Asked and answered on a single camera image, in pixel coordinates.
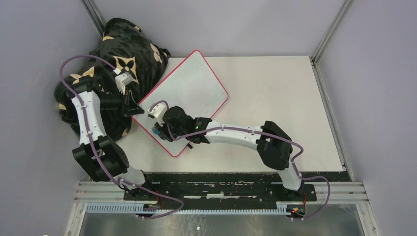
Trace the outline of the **red framed whiteboard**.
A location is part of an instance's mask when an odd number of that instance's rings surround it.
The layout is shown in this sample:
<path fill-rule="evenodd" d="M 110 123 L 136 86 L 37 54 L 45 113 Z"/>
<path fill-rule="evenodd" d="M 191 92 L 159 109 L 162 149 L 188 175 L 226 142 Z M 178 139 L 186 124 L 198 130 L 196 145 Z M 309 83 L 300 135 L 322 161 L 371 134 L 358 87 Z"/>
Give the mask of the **red framed whiteboard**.
<path fill-rule="evenodd" d="M 154 134 L 155 119 L 148 109 L 158 101 L 179 106 L 187 115 L 213 117 L 228 100 L 229 94 L 199 50 L 193 51 L 168 73 L 140 102 L 145 111 L 134 120 L 172 157 L 178 157 L 188 144 L 186 139 L 168 142 Z"/>

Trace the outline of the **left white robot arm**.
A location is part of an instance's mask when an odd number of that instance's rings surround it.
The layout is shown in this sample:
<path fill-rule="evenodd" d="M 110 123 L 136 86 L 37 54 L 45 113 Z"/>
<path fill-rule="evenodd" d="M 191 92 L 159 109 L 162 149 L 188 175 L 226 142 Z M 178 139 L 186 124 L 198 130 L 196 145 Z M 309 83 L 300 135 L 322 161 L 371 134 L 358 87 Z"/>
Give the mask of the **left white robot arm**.
<path fill-rule="evenodd" d="M 142 114 L 131 91 L 119 84 L 122 91 L 102 93 L 92 81 L 68 85 L 67 97 L 73 104 L 79 122 L 79 147 L 72 151 L 74 159 L 95 182 L 112 181 L 121 189 L 136 189 L 143 200 L 154 196 L 155 188 L 146 182 L 143 171 L 130 166 L 123 149 L 106 133 L 102 111 L 116 111 L 123 118 Z"/>

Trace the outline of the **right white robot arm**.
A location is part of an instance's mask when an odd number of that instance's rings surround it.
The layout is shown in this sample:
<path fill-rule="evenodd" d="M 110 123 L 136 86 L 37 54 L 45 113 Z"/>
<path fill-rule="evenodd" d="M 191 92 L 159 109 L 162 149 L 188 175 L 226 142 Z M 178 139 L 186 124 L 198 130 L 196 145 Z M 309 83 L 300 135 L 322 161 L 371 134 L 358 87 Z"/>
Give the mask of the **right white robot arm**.
<path fill-rule="evenodd" d="M 224 124 L 211 118 L 193 118 L 183 108 L 169 108 L 164 103 L 152 105 L 148 116 L 156 121 L 153 132 L 168 142 L 187 140 L 193 144 L 231 144 L 254 150 L 265 166 L 277 171 L 288 199 L 294 201 L 304 194 L 301 175 L 292 156 L 293 147 L 298 147 L 299 153 L 303 148 L 276 123 L 265 121 L 260 126 Z"/>

